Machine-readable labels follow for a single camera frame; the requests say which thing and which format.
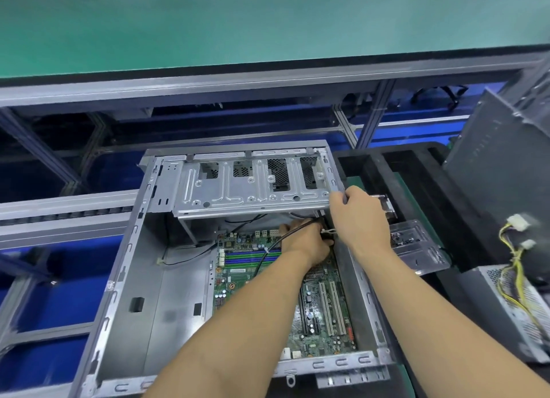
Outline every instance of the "green circuit board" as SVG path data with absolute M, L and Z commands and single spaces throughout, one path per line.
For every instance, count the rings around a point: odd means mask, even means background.
M 265 252 L 264 246 L 268 247 L 278 237 L 277 230 L 219 236 L 214 312 L 223 307 L 232 294 L 250 282 L 259 258 Z M 279 256 L 280 247 L 272 250 L 273 253 L 266 258 L 260 272 Z M 304 277 L 281 359 L 317 357 L 355 350 L 353 328 L 338 267 L 331 253 Z

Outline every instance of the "green workbench surface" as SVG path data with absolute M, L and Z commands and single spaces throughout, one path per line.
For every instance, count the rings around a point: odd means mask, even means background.
M 0 0 L 0 79 L 548 45 L 549 0 Z

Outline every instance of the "hand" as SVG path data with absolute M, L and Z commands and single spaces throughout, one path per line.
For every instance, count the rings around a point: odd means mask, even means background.
M 310 221 L 294 220 L 290 223 L 290 227 L 286 224 L 279 226 L 280 235 L 285 235 L 290 230 Z M 329 246 L 333 245 L 332 240 L 321 239 L 321 224 L 315 222 L 298 230 L 296 233 L 283 239 L 281 242 L 281 251 L 283 253 L 296 253 L 300 258 L 306 260 L 307 269 L 311 269 L 316 264 L 322 262 L 330 253 Z
M 380 200 L 356 186 L 349 187 L 345 193 L 347 204 L 341 192 L 333 191 L 330 195 L 331 216 L 338 237 L 356 258 L 377 257 L 391 251 L 389 225 Z

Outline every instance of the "forearm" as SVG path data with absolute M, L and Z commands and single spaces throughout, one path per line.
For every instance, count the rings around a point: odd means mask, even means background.
M 307 268 L 295 253 L 283 253 L 185 343 L 147 397 L 174 396 L 175 391 L 201 398 L 264 396 Z
M 430 398 L 550 396 L 550 387 L 392 251 L 355 254 Z

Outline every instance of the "power connector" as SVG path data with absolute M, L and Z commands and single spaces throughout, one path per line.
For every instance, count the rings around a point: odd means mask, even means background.
M 519 245 L 520 247 L 524 248 L 525 250 L 532 249 L 537 242 L 535 242 L 533 239 L 527 239 L 524 242 L 521 242 Z
M 517 231 L 525 231 L 531 226 L 521 214 L 514 214 L 509 216 L 506 221 Z

